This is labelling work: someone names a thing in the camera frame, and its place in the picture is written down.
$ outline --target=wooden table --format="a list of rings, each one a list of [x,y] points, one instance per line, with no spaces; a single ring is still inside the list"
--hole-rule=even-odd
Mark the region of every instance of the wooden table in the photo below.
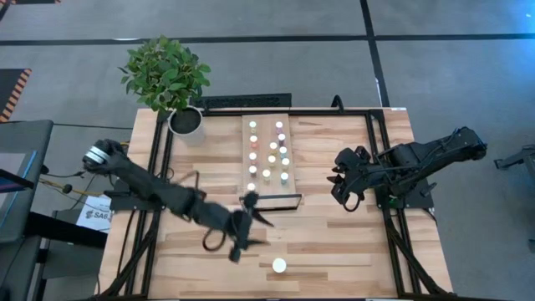
[[[390,144],[413,141],[407,111],[384,112]],[[129,158],[145,168],[155,122],[155,113],[139,110],[132,132]],[[207,117],[204,125],[206,141],[202,147],[188,148],[179,139],[173,140],[170,167],[175,176],[171,181],[198,170],[200,188],[208,193],[207,199],[233,210],[239,207],[242,191],[242,118]],[[242,254],[239,264],[231,263],[227,259],[230,242],[216,253],[207,253],[201,245],[206,229],[165,211],[160,221],[149,298],[396,296],[385,226],[374,193],[366,191],[360,208],[348,213],[330,195],[332,184],[325,179],[333,174],[330,169],[334,167],[334,158],[343,148],[364,145],[369,150],[364,118],[290,116],[290,125],[296,187],[304,197],[297,212],[264,214],[275,228],[253,224],[251,236],[268,240],[271,245],[252,247]],[[165,124],[158,162],[166,127]],[[378,126],[374,128],[381,151]],[[440,286],[451,290],[435,223],[422,210],[405,212],[416,257]],[[113,217],[99,274],[102,288],[107,288],[115,277],[129,216],[128,212],[120,212]],[[125,258],[130,257],[134,231],[132,227]],[[288,264],[283,274],[276,274],[271,268],[273,259],[278,257]],[[405,290],[410,292],[410,278],[401,254],[400,261]],[[144,262],[142,258],[134,292],[140,291]]]

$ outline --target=wooden tray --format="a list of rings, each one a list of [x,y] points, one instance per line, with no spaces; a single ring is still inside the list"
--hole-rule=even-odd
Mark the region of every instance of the wooden tray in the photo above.
[[[251,133],[249,122],[257,122],[256,134]],[[283,134],[286,135],[284,146],[288,149],[286,157],[290,159],[290,165],[286,171],[289,175],[288,181],[285,185],[281,183],[282,159],[280,153],[277,152],[275,157],[275,167],[270,168],[268,164],[268,157],[271,155],[269,144],[276,142],[278,144],[278,134],[275,128],[277,121],[283,122]],[[258,137],[258,147],[253,149],[251,147],[251,141],[249,140],[251,135]],[[273,115],[244,115],[242,117],[242,141],[243,141],[243,164],[242,164],[242,192],[247,193],[247,184],[254,183],[256,185],[256,192],[260,196],[273,196],[273,195],[289,195],[295,194],[295,177],[293,168],[293,153],[292,153],[292,136],[290,134],[290,122],[288,114],[273,114]],[[257,176],[251,177],[249,173],[249,166],[251,161],[249,160],[249,154],[254,151],[257,153]],[[269,169],[271,171],[271,181],[265,182],[262,176],[262,171]],[[276,198],[270,200],[261,200],[262,205],[259,207],[281,207],[291,206],[297,202],[297,198]]]

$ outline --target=potted plant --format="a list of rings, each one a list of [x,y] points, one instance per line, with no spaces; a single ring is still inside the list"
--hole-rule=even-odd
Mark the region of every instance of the potted plant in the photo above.
[[[210,67],[199,63],[199,57],[184,48],[179,41],[170,41],[163,35],[145,43],[137,50],[128,50],[130,60],[121,80],[126,93],[139,95],[156,112],[167,114],[169,129],[188,145],[204,141],[201,112],[188,105],[190,98],[202,96],[202,86],[210,86],[204,77]]]

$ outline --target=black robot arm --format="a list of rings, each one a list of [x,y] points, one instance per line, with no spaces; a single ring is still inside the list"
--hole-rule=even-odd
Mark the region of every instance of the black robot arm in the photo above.
[[[355,151],[346,148],[334,161],[333,171],[338,175],[328,177],[334,183],[331,194],[344,207],[350,192],[362,201],[364,190],[378,186],[386,186],[391,196],[403,197],[418,181],[451,163],[479,160],[486,153],[487,145],[467,127],[426,144],[397,145],[378,154],[374,163],[370,163],[371,156],[363,146]],[[427,194],[433,187],[431,185],[420,193]]]
[[[254,244],[266,243],[247,238],[252,219],[273,226],[254,208],[258,194],[250,192],[246,195],[247,202],[244,202],[246,206],[243,210],[229,212],[218,203],[205,202],[206,193],[197,187],[184,187],[151,175],[126,156],[119,142],[97,141],[85,154],[83,162],[84,168],[89,172],[118,176],[140,199],[148,202],[161,202],[174,215],[185,221],[193,220],[211,231],[223,232],[225,236],[234,241],[234,247],[229,254],[229,259],[233,262],[239,261],[241,250],[247,250]],[[203,246],[208,251],[216,250],[208,248],[204,243]]]

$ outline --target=gray floor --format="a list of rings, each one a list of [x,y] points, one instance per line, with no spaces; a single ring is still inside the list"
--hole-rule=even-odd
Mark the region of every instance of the gray floor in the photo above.
[[[535,6],[514,0],[369,0],[376,34],[533,33]],[[358,1],[64,0],[13,6],[0,40],[364,34]],[[190,45],[212,68],[207,95],[293,94],[294,106],[377,106],[366,42],[209,43]],[[137,104],[119,85],[127,46],[0,48],[0,68],[31,68],[15,120],[131,127]],[[535,185],[523,166],[497,171],[492,160],[535,143],[535,41],[378,42],[391,106],[407,107],[417,140],[469,126],[488,143],[481,161],[450,166],[431,180],[451,281],[461,295],[514,300],[535,296]],[[47,164],[80,168],[99,138],[129,130],[56,126]],[[85,187],[89,178],[73,181]],[[89,189],[102,190],[106,182]],[[73,201],[39,188],[34,210]],[[94,278],[61,280],[47,300],[86,297]]]

